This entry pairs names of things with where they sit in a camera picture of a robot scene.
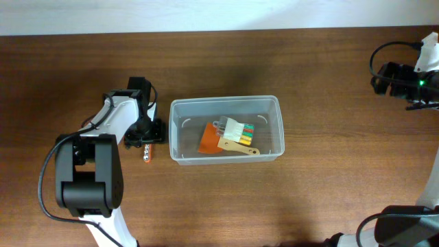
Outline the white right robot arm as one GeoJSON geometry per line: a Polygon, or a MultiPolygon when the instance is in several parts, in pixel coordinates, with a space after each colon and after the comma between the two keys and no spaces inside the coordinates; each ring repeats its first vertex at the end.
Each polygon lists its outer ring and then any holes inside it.
{"type": "MultiPolygon", "coordinates": [[[[376,94],[411,103],[407,110],[438,109],[438,70],[388,62],[371,79],[376,94]]],[[[391,205],[367,217],[352,235],[337,233],[325,246],[437,246],[438,158],[414,206],[391,205]]]]}

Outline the orange scraper wooden handle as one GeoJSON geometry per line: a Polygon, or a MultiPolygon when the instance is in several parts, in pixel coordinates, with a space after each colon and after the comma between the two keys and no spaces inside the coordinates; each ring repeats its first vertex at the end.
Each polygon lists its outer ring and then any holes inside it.
{"type": "Polygon", "coordinates": [[[240,152],[247,155],[260,155],[260,151],[257,148],[242,145],[218,136],[213,124],[207,123],[200,140],[198,152],[201,154],[218,154],[224,150],[240,152]]]}

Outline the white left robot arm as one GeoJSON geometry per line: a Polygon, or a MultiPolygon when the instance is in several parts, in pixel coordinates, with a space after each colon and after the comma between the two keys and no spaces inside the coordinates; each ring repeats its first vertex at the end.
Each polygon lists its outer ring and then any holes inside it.
{"type": "Polygon", "coordinates": [[[99,246],[138,246],[121,212],[123,174],[118,145],[142,148],[165,140],[164,123],[155,117],[155,89],[116,90],[102,109],[75,134],[58,137],[56,200],[85,224],[99,246]]]}

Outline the clear plastic container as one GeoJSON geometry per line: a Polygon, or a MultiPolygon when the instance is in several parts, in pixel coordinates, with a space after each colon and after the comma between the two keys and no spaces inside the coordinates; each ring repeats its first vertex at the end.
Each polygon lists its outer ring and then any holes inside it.
{"type": "Polygon", "coordinates": [[[278,99],[258,95],[175,100],[169,149],[179,165],[273,161],[285,151],[278,99]]]}

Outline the orange socket bit rail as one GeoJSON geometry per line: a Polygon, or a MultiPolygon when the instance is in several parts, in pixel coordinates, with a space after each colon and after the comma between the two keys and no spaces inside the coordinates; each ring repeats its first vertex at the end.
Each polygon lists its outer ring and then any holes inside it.
{"type": "Polygon", "coordinates": [[[143,151],[143,161],[149,163],[152,160],[152,144],[145,144],[143,151]]]}

